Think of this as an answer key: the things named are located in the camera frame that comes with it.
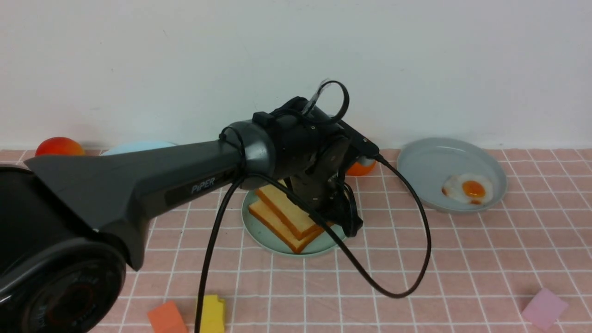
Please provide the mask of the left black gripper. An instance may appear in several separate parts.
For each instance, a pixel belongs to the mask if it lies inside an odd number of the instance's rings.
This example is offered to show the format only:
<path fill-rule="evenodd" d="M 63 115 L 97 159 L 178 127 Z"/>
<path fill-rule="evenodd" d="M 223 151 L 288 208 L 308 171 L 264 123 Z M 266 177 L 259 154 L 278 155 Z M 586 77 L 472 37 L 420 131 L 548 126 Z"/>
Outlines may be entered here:
<path fill-rule="evenodd" d="M 353 189 L 345 181 L 346 166 L 353 164 L 345 136 L 330 138 L 321 146 L 313 164 L 284 182 L 296 196 L 327 222 L 339 225 L 346 237 L 357 236 L 363 225 Z"/>

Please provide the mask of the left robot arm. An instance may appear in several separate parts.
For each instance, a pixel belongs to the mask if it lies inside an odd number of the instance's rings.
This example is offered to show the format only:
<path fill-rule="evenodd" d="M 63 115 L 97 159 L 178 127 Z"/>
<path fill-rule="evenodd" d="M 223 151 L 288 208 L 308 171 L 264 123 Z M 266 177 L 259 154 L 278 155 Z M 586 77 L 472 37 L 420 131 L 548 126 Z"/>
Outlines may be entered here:
<path fill-rule="evenodd" d="M 140 270 L 150 221 L 231 184 L 284 181 L 296 204 L 346 236 L 361 228 L 342 121 L 296 97 L 210 142 L 107 156 L 47 154 L 1 166 L 1 331 L 87 333 Z"/>

